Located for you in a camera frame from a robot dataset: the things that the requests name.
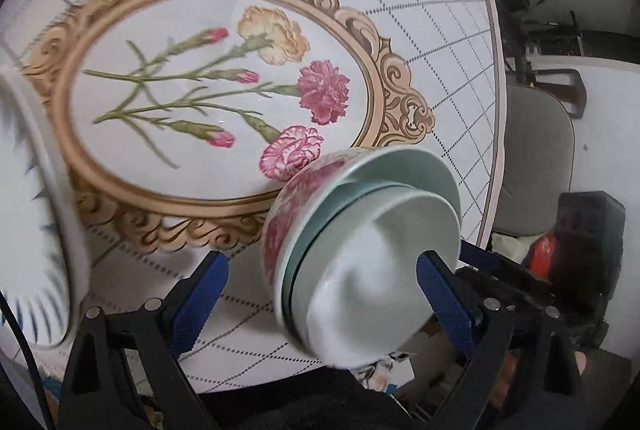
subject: blue patterned plate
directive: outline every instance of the blue patterned plate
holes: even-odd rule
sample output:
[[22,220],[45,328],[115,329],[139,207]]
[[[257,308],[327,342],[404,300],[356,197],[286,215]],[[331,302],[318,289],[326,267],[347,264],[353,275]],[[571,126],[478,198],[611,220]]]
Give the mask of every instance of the blue patterned plate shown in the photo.
[[24,336],[56,346],[69,327],[66,263],[24,119],[6,92],[0,92],[0,247],[0,290]]

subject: flower stem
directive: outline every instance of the flower stem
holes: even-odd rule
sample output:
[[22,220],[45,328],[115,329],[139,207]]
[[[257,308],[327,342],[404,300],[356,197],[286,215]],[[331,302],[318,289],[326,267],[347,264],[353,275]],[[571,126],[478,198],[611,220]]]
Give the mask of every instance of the flower stem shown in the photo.
[[145,121],[147,123],[151,123],[154,126],[157,127],[168,127],[169,123],[166,122],[166,118],[164,117],[146,117],[144,115],[139,115],[139,114],[123,114],[123,116],[119,117],[119,119],[122,119],[124,117],[128,117],[130,119],[139,119],[140,121]]
[[243,113],[262,115],[260,112],[256,110],[241,110],[239,108],[233,108],[230,106],[224,106],[216,103],[209,103],[206,101],[208,99],[215,99],[215,98],[223,97],[227,95],[269,92],[270,89],[265,87],[270,84],[273,84],[273,83],[271,81],[268,81],[260,85],[254,86],[253,88],[244,88],[242,90],[230,90],[228,92],[217,92],[213,94],[195,96],[188,99],[181,97],[180,99],[177,99],[169,103],[142,106],[139,108],[130,108],[129,110],[118,110],[116,108],[115,110],[111,110],[109,112],[102,114],[101,116],[98,116],[96,119],[94,119],[94,124],[102,123],[103,121],[108,121],[110,119],[120,119],[121,117],[127,117],[132,114],[140,114],[144,112],[155,112],[158,110],[171,110],[172,108],[194,108],[196,110],[198,108],[216,108],[218,110],[235,112],[240,115],[242,115]]
[[[271,41],[267,40],[266,38],[252,37],[246,40],[244,44],[236,45],[232,47],[228,53],[217,57],[215,60],[210,61],[209,63],[206,63],[203,66],[200,66],[194,70],[189,70],[181,74],[169,74],[167,76],[149,76],[144,74],[145,69],[143,67],[136,69],[130,74],[115,74],[114,72],[103,72],[101,70],[91,70],[91,69],[86,69],[83,72],[87,76],[104,77],[106,79],[114,79],[118,81],[130,81],[130,82],[136,83],[137,85],[140,85],[141,83],[151,82],[151,81],[169,81],[172,79],[190,79],[190,80],[199,81],[200,78],[202,77],[202,73],[205,72],[207,69],[210,69],[211,67],[216,66],[217,64],[224,63],[225,61],[233,60],[234,58],[243,58],[249,52],[252,52],[253,50],[259,50],[260,48],[268,47],[269,45],[271,45]],[[160,56],[161,56],[160,61],[166,58],[166,55],[164,53],[159,56],[156,56],[153,60],[149,62],[147,67],[152,66],[153,64],[159,63],[160,61],[156,62],[156,59],[158,59]]]
[[149,147],[149,149],[155,153],[155,155],[165,164],[167,164],[168,166],[170,166],[171,168],[178,169],[180,166],[176,165],[169,157],[167,157],[166,155],[164,155],[162,153],[162,151],[160,150],[160,148],[158,148],[156,146],[156,144],[151,140],[151,137],[149,137],[146,132],[140,128],[140,126],[138,126],[134,121],[132,121],[130,118],[128,117],[122,117],[122,121],[124,124],[126,124],[130,129],[133,130],[133,132],[135,132],[136,134],[138,134],[140,136],[140,139],[143,140],[143,142]]

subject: oval frame design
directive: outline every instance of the oval frame design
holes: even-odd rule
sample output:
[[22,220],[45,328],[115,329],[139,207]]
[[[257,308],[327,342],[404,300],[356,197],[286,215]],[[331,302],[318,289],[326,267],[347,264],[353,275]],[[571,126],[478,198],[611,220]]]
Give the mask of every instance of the oval frame design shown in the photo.
[[[69,95],[85,53],[118,21],[158,1],[87,0],[81,7],[72,7],[62,23],[41,37],[23,74],[49,109],[88,223],[113,220],[121,233],[147,251],[177,249],[188,242],[222,249],[250,243],[259,238],[266,212],[279,190],[226,200],[162,195],[111,174],[91,158],[74,132]],[[314,21],[339,41],[360,67],[369,102],[365,122],[352,146],[418,143],[433,130],[433,111],[411,88],[409,68],[368,17],[341,8],[338,0],[266,1]]]

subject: gray chair cushion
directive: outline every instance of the gray chair cushion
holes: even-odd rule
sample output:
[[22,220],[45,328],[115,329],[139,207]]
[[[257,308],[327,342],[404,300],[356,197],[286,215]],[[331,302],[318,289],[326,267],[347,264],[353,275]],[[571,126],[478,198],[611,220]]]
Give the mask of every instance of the gray chair cushion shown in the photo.
[[537,235],[553,227],[558,198],[569,191],[574,126],[562,103],[529,86],[507,85],[504,178],[494,230]]

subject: pink carnation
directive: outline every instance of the pink carnation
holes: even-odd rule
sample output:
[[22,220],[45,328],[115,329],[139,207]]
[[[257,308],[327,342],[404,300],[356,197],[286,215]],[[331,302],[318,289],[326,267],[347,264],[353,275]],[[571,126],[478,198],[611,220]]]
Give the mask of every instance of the pink carnation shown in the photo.
[[304,172],[299,172],[293,177],[284,188],[286,196],[291,196],[294,192],[306,201],[318,188],[322,187],[327,180],[334,176],[346,161],[339,159],[331,161],[316,169],[308,168]]
[[318,159],[322,141],[324,138],[315,128],[302,125],[287,127],[262,152],[260,171],[270,179],[286,182]]
[[349,78],[330,61],[312,61],[300,69],[300,106],[311,111],[311,121],[319,125],[335,123],[346,115]]
[[209,29],[209,34],[207,35],[207,42],[210,44],[218,43],[220,40],[223,40],[229,35],[229,31],[225,28],[221,27],[218,29]]
[[250,70],[238,72],[236,75],[236,81],[239,81],[240,83],[257,83],[259,79],[260,75]]
[[236,137],[226,130],[220,132],[208,132],[207,143],[211,146],[218,146],[221,148],[231,148],[236,142]]

